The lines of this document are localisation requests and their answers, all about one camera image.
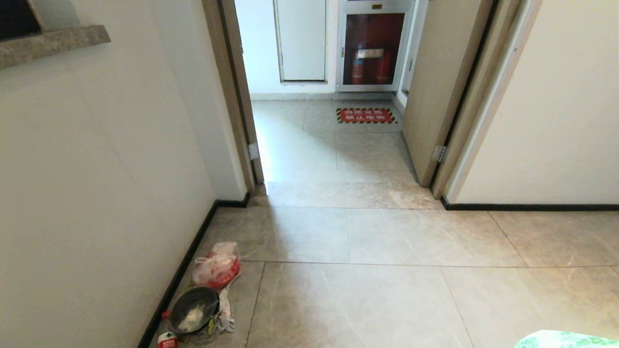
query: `bottle label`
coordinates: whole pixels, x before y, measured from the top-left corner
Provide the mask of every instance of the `bottle label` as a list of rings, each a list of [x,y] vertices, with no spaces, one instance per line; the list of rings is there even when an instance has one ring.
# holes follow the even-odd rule
[[[159,335],[157,338],[157,348],[178,348],[178,340],[173,332]]]

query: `green patterned fabric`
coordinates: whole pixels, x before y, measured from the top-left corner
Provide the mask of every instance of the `green patterned fabric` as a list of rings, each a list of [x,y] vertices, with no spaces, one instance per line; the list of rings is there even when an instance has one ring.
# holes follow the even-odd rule
[[[518,342],[514,348],[593,348],[619,347],[619,342],[566,331],[541,330]]]

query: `fire extinguisher cabinet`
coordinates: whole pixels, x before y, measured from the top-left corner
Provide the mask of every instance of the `fire extinguisher cabinet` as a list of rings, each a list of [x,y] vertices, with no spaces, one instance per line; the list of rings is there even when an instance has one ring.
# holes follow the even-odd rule
[[[397,90],[413,5],[413,0],[341,0],[339,92]]]

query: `white cabinet door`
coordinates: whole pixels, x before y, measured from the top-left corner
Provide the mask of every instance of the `white cabinet door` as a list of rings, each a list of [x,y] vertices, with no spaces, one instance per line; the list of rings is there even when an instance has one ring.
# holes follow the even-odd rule
[[[326,0],[276,4],[282,80],[324,81]]]

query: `black bowl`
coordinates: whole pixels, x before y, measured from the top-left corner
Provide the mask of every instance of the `black bowl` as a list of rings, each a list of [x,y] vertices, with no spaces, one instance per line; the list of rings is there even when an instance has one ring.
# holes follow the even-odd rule
[[[202,319],[191,329],[180,329],[179,325],[189,312],[195,308],[202,309]],[[170,313],[172,331],[178,334],[192,334],[200,331],[211,318],[219,312],[219,295],[208,287],[196,287],[184,293],[174,304]]]

